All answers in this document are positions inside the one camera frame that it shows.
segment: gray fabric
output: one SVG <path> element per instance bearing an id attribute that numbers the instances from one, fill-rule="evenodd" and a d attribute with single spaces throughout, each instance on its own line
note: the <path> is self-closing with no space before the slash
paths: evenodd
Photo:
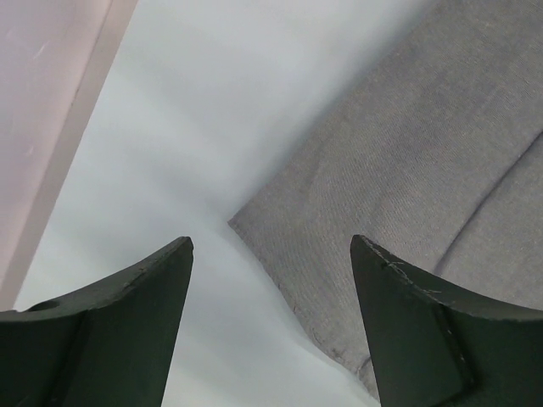
<path id="1" fill-rule="evenodd" d="M 376 394 L 352 235 L 541 308 L 542 129 L 543 0 L 442 0 L 231 225 L 317 346 Z"/>

